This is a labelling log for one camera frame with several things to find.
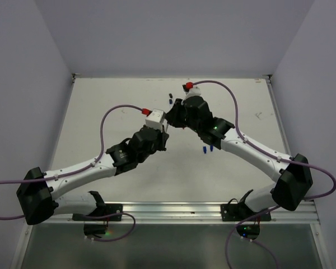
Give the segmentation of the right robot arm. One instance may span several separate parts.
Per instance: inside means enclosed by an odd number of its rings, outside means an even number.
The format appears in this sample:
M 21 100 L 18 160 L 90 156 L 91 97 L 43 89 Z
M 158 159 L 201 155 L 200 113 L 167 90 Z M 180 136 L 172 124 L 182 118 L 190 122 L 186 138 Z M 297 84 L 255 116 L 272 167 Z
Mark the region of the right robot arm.
M 190 128 L 204 143 L 242 158 L 270 177 L 273 184 L 248 191 L 238 202 L 236 212 L 245 220 L 275 206 L 294 211 L 312 186 L 306 157 L 301 154 L 291 157 L 264 145 L 261 145 L 263 151 L 258 151 L 248 144 L 250 138 L 239 134 L 232 123 L 213 116 L 200 96 L 176 99 L 166 120 L 175 128 Z

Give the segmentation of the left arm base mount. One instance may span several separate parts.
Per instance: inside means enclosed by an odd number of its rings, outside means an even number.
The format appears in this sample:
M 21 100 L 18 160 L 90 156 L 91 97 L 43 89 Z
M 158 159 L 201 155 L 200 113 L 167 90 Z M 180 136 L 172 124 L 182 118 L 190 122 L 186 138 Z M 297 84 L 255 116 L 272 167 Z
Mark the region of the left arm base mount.
M 102 221 L 103 224 L 84 224 L 85 236 L 102 239 L 108 229 L 109 221 L 121 221 L 123 205 L 121 203 L 105 203 L 97 191 L 89 191 L 89 198 L 94 199 L 94 209 L 88 214 L 73 214 L 73 221 Z

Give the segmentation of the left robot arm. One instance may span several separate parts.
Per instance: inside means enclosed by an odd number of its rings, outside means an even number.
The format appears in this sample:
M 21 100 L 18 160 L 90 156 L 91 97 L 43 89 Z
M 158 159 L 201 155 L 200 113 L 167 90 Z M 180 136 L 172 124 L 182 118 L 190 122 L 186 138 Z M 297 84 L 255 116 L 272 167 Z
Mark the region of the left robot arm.
M 43 172 L 39 167 L 30 169 L 16 192 L 26 223 L 40 224 L 61 214 L 101 219 L 107 210 L 97 191 L 78 197 L 70 197 L 68 192 L 135 169 L 150 155 L 166 151 L 168 138 L 169 134 L 163 129 L 143 126 L 131 138 L 91 160 L 61 170 Z

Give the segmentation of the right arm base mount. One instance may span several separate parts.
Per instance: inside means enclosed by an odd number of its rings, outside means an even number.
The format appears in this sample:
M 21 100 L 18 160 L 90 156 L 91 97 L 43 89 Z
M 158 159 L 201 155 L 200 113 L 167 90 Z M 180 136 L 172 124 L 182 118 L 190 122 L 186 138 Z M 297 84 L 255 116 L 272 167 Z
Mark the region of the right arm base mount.
M 244 204 L 247 196 L 253 190 L 248 191 L 239 201 L 236 198 L 230 199 L 227 203 L 220 205 L 220 213 L 222 221 L 233 221 L 240 222 L 248 217 L 255 215 L 251 209 Z M 255 240 L 260 235 L 260 223 L 271 221 L 270 213 L 265 213 L 264 215 L 258 216 L 254 219 L 251 219 L 252 224 L 241 224 L 235 228 L 239 236 L 242 236 L 246 239 Z

